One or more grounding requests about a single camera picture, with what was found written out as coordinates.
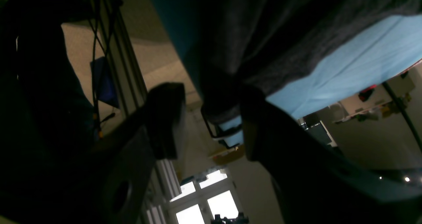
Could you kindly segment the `right gripper silver right finger image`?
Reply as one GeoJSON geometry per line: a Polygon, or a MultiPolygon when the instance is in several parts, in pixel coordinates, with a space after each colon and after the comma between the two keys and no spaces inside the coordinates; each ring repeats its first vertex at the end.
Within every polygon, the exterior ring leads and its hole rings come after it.
{"type": "Polygon", "coordinates": [[[247,158],[269,172],[286,224],[421,223],[421,188],[352,164],[258,88],[244,86],[239,97],[247,158]]]}

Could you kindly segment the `right gripper black padded left finger image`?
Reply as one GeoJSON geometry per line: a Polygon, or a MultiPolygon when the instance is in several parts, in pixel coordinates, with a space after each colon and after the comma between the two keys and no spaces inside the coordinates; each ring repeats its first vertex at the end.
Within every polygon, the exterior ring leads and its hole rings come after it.
{"type": "Polygon", "coordinates": [[[89,150],[64,162],[1,152],[1,216],[18,224],[134,224],[152,171],[183,146],[185,87],[166,82],[89,150]]]}

